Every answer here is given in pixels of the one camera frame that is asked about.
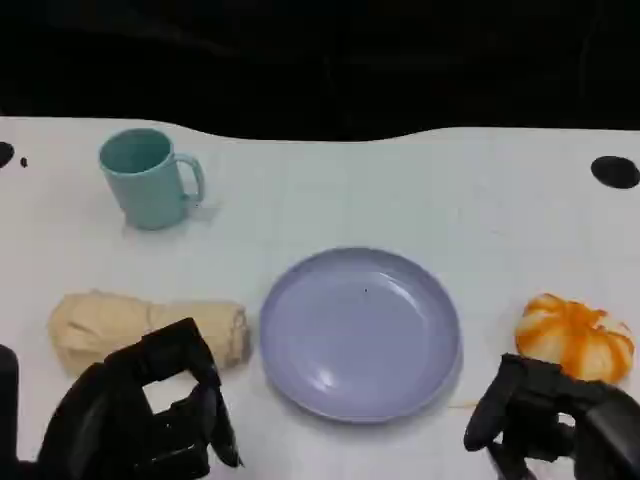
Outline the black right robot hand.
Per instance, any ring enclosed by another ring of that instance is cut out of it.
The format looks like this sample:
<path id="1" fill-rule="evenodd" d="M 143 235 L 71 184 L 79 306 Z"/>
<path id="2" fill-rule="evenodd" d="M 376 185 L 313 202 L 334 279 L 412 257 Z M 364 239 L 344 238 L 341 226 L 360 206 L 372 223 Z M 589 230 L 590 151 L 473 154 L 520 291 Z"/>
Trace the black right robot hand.
<path id="1" fill-rule="evenodd" d="M 577 479 L 639 476 L 639 405 L 602 381 L 505 354 L 467 424 L 467 451 L 486 450 L 500 479 L 532 479 L 528 459 L 573 462 Z"/>

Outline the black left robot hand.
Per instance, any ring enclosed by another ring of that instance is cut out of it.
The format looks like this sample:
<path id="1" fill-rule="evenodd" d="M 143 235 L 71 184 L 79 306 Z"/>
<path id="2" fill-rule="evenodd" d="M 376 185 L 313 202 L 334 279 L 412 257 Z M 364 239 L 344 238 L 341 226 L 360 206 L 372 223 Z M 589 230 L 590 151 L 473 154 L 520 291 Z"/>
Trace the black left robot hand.
<path id="1" fill-rule="evenodd" d="M 154 412 L 145 386 L 188 372 L 188 396 Z M 240 458 L 209 347 L 185 318 L 86 369 L 56 408 L 37 457 L 43 479 L 201 479 L 209 455 Z"/>

